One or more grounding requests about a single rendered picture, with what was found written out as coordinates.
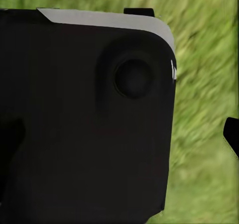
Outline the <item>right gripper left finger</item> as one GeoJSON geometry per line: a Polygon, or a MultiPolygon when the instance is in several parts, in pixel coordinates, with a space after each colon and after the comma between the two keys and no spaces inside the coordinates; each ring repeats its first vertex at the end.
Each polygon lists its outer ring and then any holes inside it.
{"type": "Polygon", "coordinates": [[[26,136],[21,117],[0,123],[0,177],[26,136]]]}

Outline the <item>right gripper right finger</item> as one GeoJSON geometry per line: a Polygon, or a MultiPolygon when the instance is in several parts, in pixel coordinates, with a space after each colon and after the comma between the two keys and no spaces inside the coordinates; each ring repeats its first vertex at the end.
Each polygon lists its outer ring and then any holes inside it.
{"type": "Polygon", "coordinates": [[[228,117],[223,135],[239,158],[239,119],[228,117]]]}

